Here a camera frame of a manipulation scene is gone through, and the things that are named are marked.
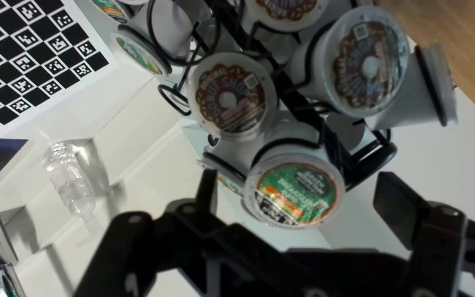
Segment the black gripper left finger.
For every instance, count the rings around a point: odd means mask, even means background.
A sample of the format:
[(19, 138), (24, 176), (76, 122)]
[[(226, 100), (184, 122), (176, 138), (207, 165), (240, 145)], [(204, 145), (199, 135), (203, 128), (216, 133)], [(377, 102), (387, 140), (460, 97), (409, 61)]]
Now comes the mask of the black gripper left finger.
[(196, 190), (196, 208), (199, 211), (214, 213), (217, 208), (217, 171), (204, 168), (198, 190)]

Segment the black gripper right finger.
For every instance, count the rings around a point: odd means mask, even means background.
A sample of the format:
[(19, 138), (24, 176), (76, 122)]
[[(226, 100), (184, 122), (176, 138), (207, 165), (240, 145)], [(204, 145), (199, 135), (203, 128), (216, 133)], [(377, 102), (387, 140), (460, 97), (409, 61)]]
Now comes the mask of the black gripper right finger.
[(392, 171), (377, 175), (372, 208), (405, 249), (414, 247), (417, 227), (430, 211), (430, 204)]

